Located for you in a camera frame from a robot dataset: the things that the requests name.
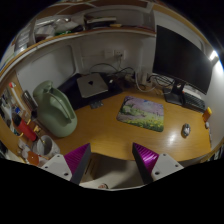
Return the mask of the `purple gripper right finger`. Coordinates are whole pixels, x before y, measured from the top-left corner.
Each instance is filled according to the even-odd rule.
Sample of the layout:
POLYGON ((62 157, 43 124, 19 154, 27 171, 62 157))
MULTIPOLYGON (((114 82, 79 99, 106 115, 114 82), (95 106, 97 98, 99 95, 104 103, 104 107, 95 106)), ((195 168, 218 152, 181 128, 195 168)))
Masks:
POLYGON ((144 184, 149 184, 183 169, 183 166, 168 154, 157 154, 137 143, 133 144, 132 153, 144 184))

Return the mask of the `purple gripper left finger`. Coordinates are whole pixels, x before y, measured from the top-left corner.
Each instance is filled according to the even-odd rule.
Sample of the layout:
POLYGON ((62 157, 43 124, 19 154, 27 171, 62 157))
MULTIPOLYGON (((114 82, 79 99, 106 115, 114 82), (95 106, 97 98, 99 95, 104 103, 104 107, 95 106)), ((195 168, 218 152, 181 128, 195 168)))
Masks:
POLYGON ((42 166, 42 169, 79 185, 90 156, 90 144, 85 144, 65 156, 56 154, 42 166))

